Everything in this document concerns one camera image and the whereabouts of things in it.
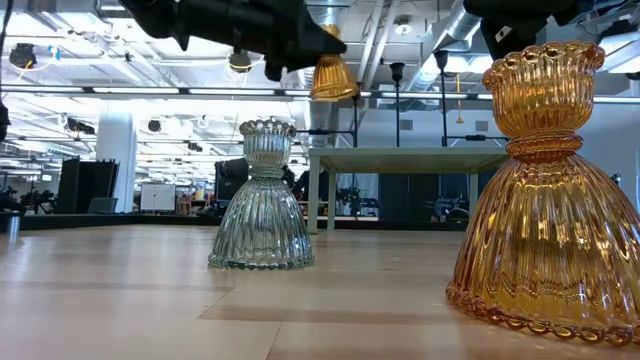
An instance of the chair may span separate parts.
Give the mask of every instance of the chair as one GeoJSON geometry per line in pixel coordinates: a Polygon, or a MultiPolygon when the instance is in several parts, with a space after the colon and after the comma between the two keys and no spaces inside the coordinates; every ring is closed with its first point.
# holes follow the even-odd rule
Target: chair
{"type": "Polygon", "coordinates": [[[113,214],[117,203],[117,198],[93,198],[89,203],[87,214],[113,214]]]}

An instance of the pipe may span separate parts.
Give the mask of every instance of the pipe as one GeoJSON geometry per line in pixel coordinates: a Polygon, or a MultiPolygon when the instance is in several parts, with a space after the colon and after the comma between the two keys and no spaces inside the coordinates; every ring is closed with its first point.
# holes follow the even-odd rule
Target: pipe
{"type": "MultiPolygon", "coordinates": [[[[426,56],[423,56],[425,64],[435,51],[444,50],[444,48],[448,46],[471,39],[480,26],[480,20],[480,17],[471,15],[464,9],[464,2],[462,0],[457,0],[451,8],[451,14],[442,20],[443,23],[436,23],[427,31],[425,40],[422,43],[422,51],[427,53],[426,56]],[[438,28],[438,25],[444,25],[444,27],[440,27],[442,30],[439,32],[433,30],[438,28]]],[[[431,84],[438,78],[437,73],[422,71],[423,66],[424,65],[420,66],[420,69],[416,71],[411,81],[405,85],[403,91],[427,91],[431,84]]]]}
{"type": "Polygon", "coordinates": [[[398,7],[400,7],[401,0],[393,0],[391,2],[391,6],[389,7],[389,11],[387,12],[387,20],[384,24],[384,29],[382,29],[382,35],[380,35],[380,41],[378,41],[378,46],[376,46],[376,52],[373,55],[373,61],[371,62],[371,69],[369,69],[369,73],[367,74],[367,80],[364,82],[363,89],[368,90],[373,83],[373,78],[376,76],[376,71],[378,70],[378,63],[382,58],[382,53],[384,52],[384,47],[387,44],[387,39],[389,38],[389,32],[391,32],[391,27],[393,26],[393,20],[396,18],[396,13],[398,12],[398,7]]]}
{"type": "Polygon", "coordinates": [[[371,55],[371,50],[373,49],[373,42],[375,41],[376,34],[378,33],[378,24],[380,23],[380,16],[382,15],[383,6],[384,0],[376,0],[373,8],[373,13],[371,14],[371,28],[369,30],[369,34],[367,35],[367,41],[365,42],[364,51],[362,52],[362,59],[360,60],[360,68],[358,69],[358,82],[362,82],[364,73],[367,70],[367,63],[369,62],[369,56],[371,55]]]}

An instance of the scalloped rim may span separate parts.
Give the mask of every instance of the scalloped rim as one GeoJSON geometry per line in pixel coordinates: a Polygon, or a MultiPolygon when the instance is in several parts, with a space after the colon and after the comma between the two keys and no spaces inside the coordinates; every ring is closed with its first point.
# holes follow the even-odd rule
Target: scalloped rim
{"type": "Polygon", "coordinates": [[[494,77],[501,76],[505,71],[514,70],[523,63],[535,63],[540,56],[557,59],[567,53],[585,55],[587,60],[594,65],[594,70],[599,69],[604,64],[606,57],[604,49],[592,42],[573,40],[566,43],[549,42],[542,46],[527,46],[520,52],[511,52],[504,59],[496,60],[491,65],[491,68],[485,71],[482,77],[482,85],[491,90],[494,77]]]}
{"type": "Polygon", "coordinates": [[[296,128],[289,123],[282,122],[279,120],[250,120],[244,122],[240,125],[240,134],[243,136],[249,135],[251,133],[255,133],[257,131],[262,130],[263,128],[268,128],[271,131],[282,131],[284,135],[294,137],[296,135],[296,128]]]}
{"type": "Polygon", "coordinates": [[[629,344],[640,346],[640,326],[635,327],[605,327],[600,329],[573,325],[554,324],[544,320],[529,320],[517,315],[511,315],[497,307],[486,307],[484,301],[471,299],[468,292],[460,291],[450,282],[446,288],[449,303],[456,309],[475,317],[476,319],[498,325],[506,325],[512,330],[528,329],[535,335],[553,334],[562,340],[579,338],[589,344],[603,341],[614,346],[629,344]]]}

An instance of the light stand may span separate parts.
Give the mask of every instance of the light stand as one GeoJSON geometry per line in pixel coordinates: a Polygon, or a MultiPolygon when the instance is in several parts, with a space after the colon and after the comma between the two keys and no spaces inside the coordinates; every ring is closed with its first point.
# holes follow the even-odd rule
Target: light stand
{"type": "Polygon", "coordinates": [[[433,54],[436,57],[436,63],[438,64],[438,69],[440,69],[440,90],[442,92],[442,127],[444,129],[444,136],[442,137],[442,146],[447,147],[447,104],[446,104],[446,96],[444,89],[444,68],[447,66],[447,61],[449,60],[449,52],[448,51],[437,51],[433,54]]]}
{"type": "Polygon", "coordinates": [[[395,62],[389,67],[391,78],[396,83],[396,147],[400,147],[400,81],[403,77],[404,63],[395,62]]]}
{"type": "MultiPolygon", "coordinates": [[[[358,89],[360,89],[362,83],[358,83],[358,89]]],[[[360,100],[360,91],[351,97],[353,100],[353,147],[358,147],[358,100],[360,100]]]]}

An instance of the light wood surface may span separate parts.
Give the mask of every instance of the light wood surface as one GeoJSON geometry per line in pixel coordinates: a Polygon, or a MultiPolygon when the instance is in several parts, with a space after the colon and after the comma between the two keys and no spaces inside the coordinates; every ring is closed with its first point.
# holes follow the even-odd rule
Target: light wood surface
{"type": "Polygon", "coordinates": [[[313,148],[330,173],[479,173],[509,159],[504,147],[313,148]]]}
{"type": "Polygon", "coordinates": [[[0,354],[46,360],[640,359],[488,325],[444,288],[462,233],[332,231],[299,271],[207,267],[216,228],[0,238],[0,354]]]}

